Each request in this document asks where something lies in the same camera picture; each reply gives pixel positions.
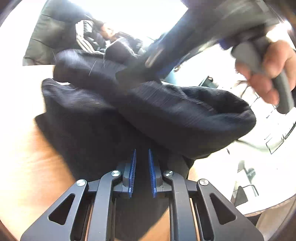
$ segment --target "table surface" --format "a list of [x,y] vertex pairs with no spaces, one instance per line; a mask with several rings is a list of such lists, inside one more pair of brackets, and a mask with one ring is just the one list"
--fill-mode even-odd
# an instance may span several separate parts
[[[41,82],[52,77],[52,70],[52,65],[38,65],[22,66],[2,73],[0,220],[18,240],[75,182],[62,157],[51,147],[34,122],[34,117],[45,111]],[[230,200],[237,165],[227,150],[222,149],[206,159],[197,160],[189,179],[208,179]],[[253,205],[248,213],[258,210]],[[169,236],[167,211],[141,241],[168,241]]]

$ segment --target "couch cushion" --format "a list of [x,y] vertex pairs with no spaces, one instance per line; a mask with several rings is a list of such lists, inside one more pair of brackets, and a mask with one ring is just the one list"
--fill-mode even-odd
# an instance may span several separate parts
[[50,64],[52,56],[52,48],[44,45],[42,42],[30,39],[24,59],[30,58],[35,62],[35,64]]
[[79,22],[82,19],[90,20],[91,14],[85,12],[78,5],[69,0],[48,0],[41,14],[63,22]]
[[42,42],[50,48],[56,48],[62,38],[67,23],[51,17],[40,15],[38,23],[31,36],[32,39]]

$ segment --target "gray couch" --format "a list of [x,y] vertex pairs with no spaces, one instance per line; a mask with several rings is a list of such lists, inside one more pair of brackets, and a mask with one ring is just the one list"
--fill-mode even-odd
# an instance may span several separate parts
[[69,0],[48,0],[32,33],[23,66],[51,64],[56,52],[76,48],[75,24],[90,17]]

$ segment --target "gray handle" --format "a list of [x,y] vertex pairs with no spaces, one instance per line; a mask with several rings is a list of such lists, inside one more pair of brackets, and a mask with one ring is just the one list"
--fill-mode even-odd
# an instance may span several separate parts
[[[253,73],[262,73],[262,59],[270,42],[267,37],[258,38],[252,42],[247,41],[233,47],[231,54],[239,62],[248,65]],[[279,104],[276,107],[281,114],[288,113],[294,107],[294,100],[290,91],[286,72],[283,70],[272,79],[274,88],[279,92]]]

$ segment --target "dark hair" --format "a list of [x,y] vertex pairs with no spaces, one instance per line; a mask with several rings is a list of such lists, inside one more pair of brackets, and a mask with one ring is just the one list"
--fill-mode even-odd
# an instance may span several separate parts
[[94,26],[97,28],[97,30],[100,31],[101,27],[103,27],[104,25],[104,22],[95,19],[93,19],[92,21],[94,22]]

